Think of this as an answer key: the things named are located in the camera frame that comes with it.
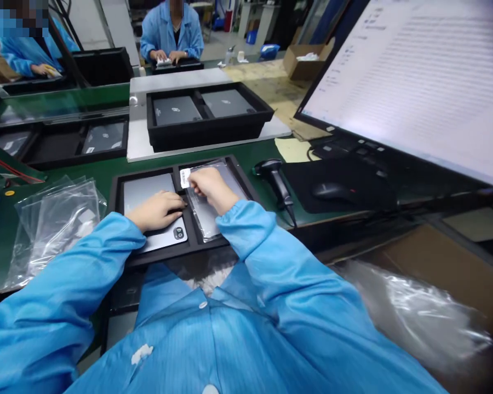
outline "blue lab coat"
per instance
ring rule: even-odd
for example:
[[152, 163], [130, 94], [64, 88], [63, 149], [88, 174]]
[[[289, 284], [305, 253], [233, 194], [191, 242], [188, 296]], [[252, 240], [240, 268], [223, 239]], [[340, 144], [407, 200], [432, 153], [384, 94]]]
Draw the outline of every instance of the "blue lab coat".
[[[88, 317], [145, 243], [130, 220], [110, 213], [0, 303], [0, 392], [445, 392], [273, 213], [240, 201], [217, 224], [239, 257], [223, 285], [207, 298], [152, 266], [134, 331], [78, 377], [93, 339]], [[151, 353], [139, 359], [145, 345]]]
[[174, 27], [170, 18], [170, 2], [165, 1], [152, 9], [142, 22], [141, 56], [151, 63], [150, 51], [162, 49], [166, 56], [175, 50], [188, 52], [188, 57], [199, 59], [203, 53], [203, 35], [197, 12], [184, 3], [179, 33], [175, 44]]
[[[55, 18], [53, 18], [53, 21], [67, 48], [70, 51], [79, 51], [78, 45], [73, 41], [63, 26]], [[38, 66], [43, 63], [53, 66], [59, 72], [64, 71], [58, 61], [62, 57], [62, 54], [47, 27], [42, 29], [42, 36], [48, 46], [51, 57], [45, 53], [34, 38], [28, 37], [27, 35], [24, 37], [0, 37], [0, 53], [13, 71], [24, 77], [34, 77], [35, 75], [31, 71], [31, 65], [35, 64]]]

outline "gray tablet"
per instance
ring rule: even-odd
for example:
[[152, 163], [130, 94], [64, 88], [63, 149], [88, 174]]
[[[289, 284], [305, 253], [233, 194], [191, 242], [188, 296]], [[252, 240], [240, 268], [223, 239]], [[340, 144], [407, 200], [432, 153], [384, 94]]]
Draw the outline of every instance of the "gray tablet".
[[82, 154], [103, 152], [122, 147], [124, 122], [94, 126], [88, 131]]
[[237, 90], [204, 93], [202, 96], [212, 115], [216, 118], [256, 112]]
[[[174, 182], [170, 174], [124, 182], [124, 214], [126, 215], [131, 212], [134, 208], [161, 190], [175, 192]], [[151, 231], [145, 235], [146, 243], [137, 253], [149, 252], [180, 244], [188, 239], [185, 230], [185, 221], [182, 219], [182, 216], [170, 226], [162, 230]]]
[[31, 135], [30, 131], [19, 131], [0, 136], [0, 148], [14, 156], [25, 145]]
[[201, 114], [189, 96], [153, 100], [157, 126], [201, 120]]

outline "white label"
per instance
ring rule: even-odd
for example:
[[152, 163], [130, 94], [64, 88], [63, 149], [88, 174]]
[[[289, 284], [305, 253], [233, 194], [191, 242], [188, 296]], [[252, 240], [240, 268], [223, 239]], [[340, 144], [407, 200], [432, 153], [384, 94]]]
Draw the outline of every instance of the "white label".
[[92, 210], [86, 210], [81, 213], [81, 215], [78, 217], [81, 223], [89, 222], [95, 217], [95, 214], [93, 213]]
[[188, 177], [190, 176], [190, 169], [183, 169], [179, 171], [179, 175], [181, 176], [181, 187], [183, 189], [190, 187], [190, 182], [188, 181]]

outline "monitor screen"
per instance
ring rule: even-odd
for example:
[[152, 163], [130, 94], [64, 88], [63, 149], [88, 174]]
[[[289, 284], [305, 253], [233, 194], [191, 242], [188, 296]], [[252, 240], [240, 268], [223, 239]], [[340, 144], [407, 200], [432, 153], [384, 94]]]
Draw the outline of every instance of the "monitor screen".
[[353, 3], [296, 117], [493, 185], [493, 0]]

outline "clear plastic bag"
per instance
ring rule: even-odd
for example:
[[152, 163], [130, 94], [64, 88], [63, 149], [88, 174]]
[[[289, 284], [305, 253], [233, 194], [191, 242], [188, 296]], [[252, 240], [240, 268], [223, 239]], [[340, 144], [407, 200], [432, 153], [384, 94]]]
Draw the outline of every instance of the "clear plastic bag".
[[[221, 174], [225, 183], [237, 194], [240, 199], [248, 200], [247, 196], [243, 192], [243, 189], [237, 182], [232, 171], [228, 168], [224, 159], [218, 159], [211, 161], [205, 165], [194, 167], [190, 172], [196, 172], [203, 168], [214, 167]], [[196, 218], [197, 225], [203, 235], [203, 242], [209, 242], [221, 237], [221, 232], [215, 223], [218, 214], [216, 210], [208, 203], [206, 197], [197, 195], [193, 188], [187, 188], [188, 202], [193, 211], [193, 215]]]
[[67, 176], [19, 201], [20, 223], [5, 282], [6, 289], [26, 285], [57, 254], [93, 231], [106, 213], [106, 199], [95, 182]]
[[44, 197], [28, 273], [36, 276], [57, 254], [69, 250], [79, 239], [90, 234], [99, 221], [94, 182]]
[[358, 289], [376, 328], [427, 368], [468, 373], [466, 363], [492, 345], [477, 327], [482, 315], [446, 291], [359, 260], [340, 274]]

